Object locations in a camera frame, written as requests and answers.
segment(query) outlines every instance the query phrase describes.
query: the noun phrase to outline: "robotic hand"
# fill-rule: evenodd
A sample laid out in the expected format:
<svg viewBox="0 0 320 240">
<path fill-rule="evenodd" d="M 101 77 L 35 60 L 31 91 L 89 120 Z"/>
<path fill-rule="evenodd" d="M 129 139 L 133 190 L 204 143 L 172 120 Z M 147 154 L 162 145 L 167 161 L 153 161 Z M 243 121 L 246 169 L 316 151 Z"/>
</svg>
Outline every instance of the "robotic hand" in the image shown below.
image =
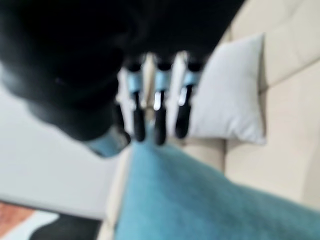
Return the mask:
<svg viewBox="0 0 320 240">
<path fill-rule="evenodd" d="M 129 71 L 135 136 L 145 138 L 141 65 L 155 54 L 156 143 L 166 140 L 166 92 L 173 57 L 187 51 L 176 135 L 188 132 L 190 97 L 208 55 L 244 0 L 3 0 L 2 81 L 40 120 L 105 157 L 130 142 L 117 73 Z"/>
</svg>

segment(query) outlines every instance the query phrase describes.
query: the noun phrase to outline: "white wall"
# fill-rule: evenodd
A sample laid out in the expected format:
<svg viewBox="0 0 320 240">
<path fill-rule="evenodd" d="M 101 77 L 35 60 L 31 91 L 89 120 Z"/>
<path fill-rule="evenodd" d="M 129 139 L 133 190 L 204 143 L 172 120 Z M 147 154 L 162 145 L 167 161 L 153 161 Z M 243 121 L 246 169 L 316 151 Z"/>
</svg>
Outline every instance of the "white wall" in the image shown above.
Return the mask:
<svg viewBox="0 0 320 240">
<path fill-rule="evenodd" d="M 0 84 L 0 201 L 103 218 L 116 164 L 35 119 Z"/>
</svg>

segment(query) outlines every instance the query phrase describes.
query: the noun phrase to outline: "beige sofa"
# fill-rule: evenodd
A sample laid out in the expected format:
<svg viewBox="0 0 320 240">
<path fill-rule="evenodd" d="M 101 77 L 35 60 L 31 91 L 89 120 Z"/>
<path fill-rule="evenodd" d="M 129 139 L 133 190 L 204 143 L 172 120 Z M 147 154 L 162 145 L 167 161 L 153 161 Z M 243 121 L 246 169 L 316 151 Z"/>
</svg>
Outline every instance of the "beige sofa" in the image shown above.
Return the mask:
<svg viewBox="0 0 320 240">
<path fill-rule="evenodd" d="M 221 40 L 265 33 L 259 95 L 266 145 L 223 139 L 174 141 L 236 183 L 316 209 L 320 209 L 319 11 L 320 0 L 248 0 Z M 147 89 L 152 104 L 152 84 Z M 117 221 L 129 155 L 128 149 L 121 156 L 109 196 L 109 229 Z"/>
</svg>

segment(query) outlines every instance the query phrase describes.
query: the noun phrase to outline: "white pillow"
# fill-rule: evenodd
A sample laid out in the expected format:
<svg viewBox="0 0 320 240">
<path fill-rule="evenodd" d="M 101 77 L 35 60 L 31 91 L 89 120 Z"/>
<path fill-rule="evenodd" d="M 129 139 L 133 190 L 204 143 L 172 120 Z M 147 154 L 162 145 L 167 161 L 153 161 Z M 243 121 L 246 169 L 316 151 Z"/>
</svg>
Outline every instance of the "white pillow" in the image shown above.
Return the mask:
<svg viewBox="0 0 320 240">
<path fill-rule="evenodd" d="M 192 100 L 189 137 L 239 139 L 264 144 L 258 80 L 264 36 L 219 46 L 203 71 Z M 184 64 L 177 59 L 168 99 L 168 130 L 174 135 Z"/>
</svg>

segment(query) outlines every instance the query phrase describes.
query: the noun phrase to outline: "teal blanket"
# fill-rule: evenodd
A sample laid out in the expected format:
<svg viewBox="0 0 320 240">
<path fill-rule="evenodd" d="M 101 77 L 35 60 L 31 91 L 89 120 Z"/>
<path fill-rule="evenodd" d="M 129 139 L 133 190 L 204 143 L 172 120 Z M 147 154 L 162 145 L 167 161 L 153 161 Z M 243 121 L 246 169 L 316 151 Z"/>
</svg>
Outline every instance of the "teal blanket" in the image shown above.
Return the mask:
<svg viewBox="0 0 320 240">
<path fill-rule="evenodd" d="M 115 239 L 320 240 L 320 214 L 147 140 L 133 146 Z"/>
</svg>

